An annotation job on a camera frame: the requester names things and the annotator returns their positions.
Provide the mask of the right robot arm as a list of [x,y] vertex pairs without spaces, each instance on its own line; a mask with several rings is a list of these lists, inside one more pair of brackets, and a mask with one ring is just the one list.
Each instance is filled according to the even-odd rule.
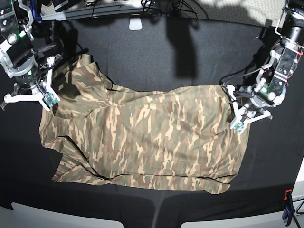
[[46,111],[60,101],[52,88],[56,63],[62,58],[63,43],[49,34],[49,43],[33,47],[33,24],[36,22],[35,8],[22,0],[0,2],[0,65],[14,90],[7,93],[1,109],[18,102],[38,102]]

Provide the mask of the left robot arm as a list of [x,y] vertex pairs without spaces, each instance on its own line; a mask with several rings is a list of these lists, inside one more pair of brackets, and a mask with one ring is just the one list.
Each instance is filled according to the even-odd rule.
[[275,27],[279,40],[273,45],[268,61],[257,70],[252,85],[239,88],[223,82],[232,102],[234,119],[230,128],[243,133],[253,122],[272,119],[269,108],[279,106],[285,99],[289,78],[295,73],[304,54],[304,2],[287,0]]

